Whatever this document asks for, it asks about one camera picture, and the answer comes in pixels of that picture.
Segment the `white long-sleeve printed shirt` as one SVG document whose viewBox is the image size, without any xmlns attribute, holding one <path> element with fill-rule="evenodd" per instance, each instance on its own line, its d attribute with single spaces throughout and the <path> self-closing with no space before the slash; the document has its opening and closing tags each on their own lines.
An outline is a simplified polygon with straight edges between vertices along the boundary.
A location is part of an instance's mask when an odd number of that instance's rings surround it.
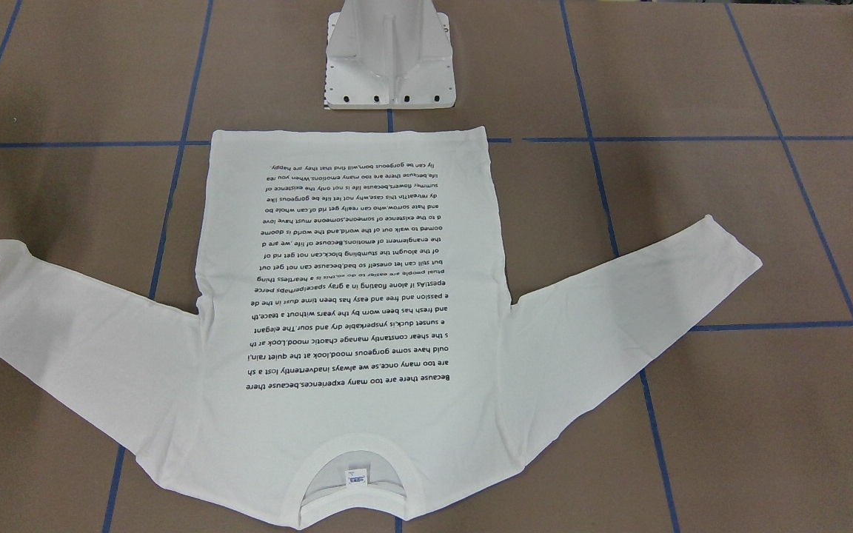
<svg viewBox="0 0 853 533">
<path fill-rule="evenodd" d="M 305 529 L 524 470 L 761 267 L 705 216 L 512 304 L 483 127 L 213 133 L 198 312 L 0 240 L 0 358 L 162 488 Z"/>
</svg>

